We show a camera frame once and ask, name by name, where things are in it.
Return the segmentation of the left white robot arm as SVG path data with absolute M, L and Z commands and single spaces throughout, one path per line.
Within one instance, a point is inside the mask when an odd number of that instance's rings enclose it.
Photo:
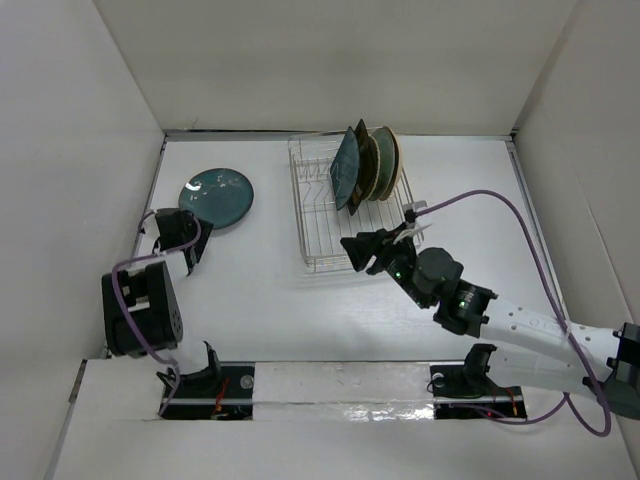
M 212 231 L 212 223 L 180 208 L 143 215 L 138 232 L 153 240 L 151 251 L 101 278 L 106 343 L 114 356 L 157 356 L 178 347 L 184 326 L 173 282 L 193 273 Z

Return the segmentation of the dark teal oval plate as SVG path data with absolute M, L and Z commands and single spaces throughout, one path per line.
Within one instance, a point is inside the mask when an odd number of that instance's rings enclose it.
M 359 143 L 353 128 L 349 127 L 329 170 L 337 211 L 342 210 L 351 198 L 358 182 L 359 172 Z

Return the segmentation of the dark teal round plate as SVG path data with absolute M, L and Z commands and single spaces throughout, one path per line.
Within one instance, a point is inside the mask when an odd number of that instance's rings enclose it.
M 241 221 L 253 201 L 254 188 L 244 174 L 230 168 L 214 168 L 185 183 L 178 206 L 211 224 L 214 230 L 221 230 Z

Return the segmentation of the woven bamboo round plate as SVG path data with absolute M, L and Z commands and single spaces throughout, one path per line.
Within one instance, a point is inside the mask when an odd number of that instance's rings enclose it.
M 383 180 L 383 170 L 384 170 L 384 153 L 383 153 L 383 138 L 382 138 L 382 129 L 376 129 L 372 134 L 371 138 L 374 140 L 376 146 L 376 175 L 375 181 L 372 184 L 371 193 L 369 194 L 367 200 L 375 201 L 378 199 L 381 194 L 382 188 L 382 180 Z

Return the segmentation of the light green flower plate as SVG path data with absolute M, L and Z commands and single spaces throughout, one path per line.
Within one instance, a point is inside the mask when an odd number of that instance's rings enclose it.
M 393 141 L 391 139 L 391 135 L 389 132 L 389 127 L 383 126 L 382 129 L 382 138 L 383 138 L 383 153 L 384 153 L 384 170 L 383 170 L 383 180 L 382 180 L 382 188 L 381 194 L 379 195 L 376 201 L 384 201 L 387 197 L 387 188 L 390 183 L 391 177 L 393 175 L 393 170 L 395 166 L 395 155 L 394 155 L 394 146 Z

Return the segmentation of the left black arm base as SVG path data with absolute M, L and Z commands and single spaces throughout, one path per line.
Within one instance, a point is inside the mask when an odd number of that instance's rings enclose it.
M 251 420 L 253 417 L 254 363 L 223 362 L 217 377 L 205 368 L 188 374 L 169 398 L 175 373 L 157 372 L 163 383 L 161 403 L 169 400 L 161 417 L 166 420 Z

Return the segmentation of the black square amber plate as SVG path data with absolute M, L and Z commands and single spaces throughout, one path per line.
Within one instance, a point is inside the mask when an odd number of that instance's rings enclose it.
M 367 200 L 376 175 L 376 146 L 363 119 L 356 125 L 355 135 L 358 143 L 359 173 L 356 186 L 347 203 L 351 216 L 354 216 L 361 203 Z

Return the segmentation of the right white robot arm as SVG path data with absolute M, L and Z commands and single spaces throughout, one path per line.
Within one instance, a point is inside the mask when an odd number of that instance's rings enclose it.
M 419 308 L 434 308 L 442 328 L 476 338 L 461 371 L 470 391 L 531 386 L 606 402 L 613 414 L 638 419 L 638 325 L 562 328 L 464 280 L 462 264 L 445 249 L 418 251 L 397 230 L 361 232 L 340 243 L 355 271 L 387 273 Z

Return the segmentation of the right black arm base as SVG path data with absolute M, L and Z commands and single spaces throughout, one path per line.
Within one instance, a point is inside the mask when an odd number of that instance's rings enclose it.
M 464 377 L 462 364 L 432 364 L 430 373 L 427 391 L 433 395 L 436 420 L 527 418 L 520 387 L 474 386 Z

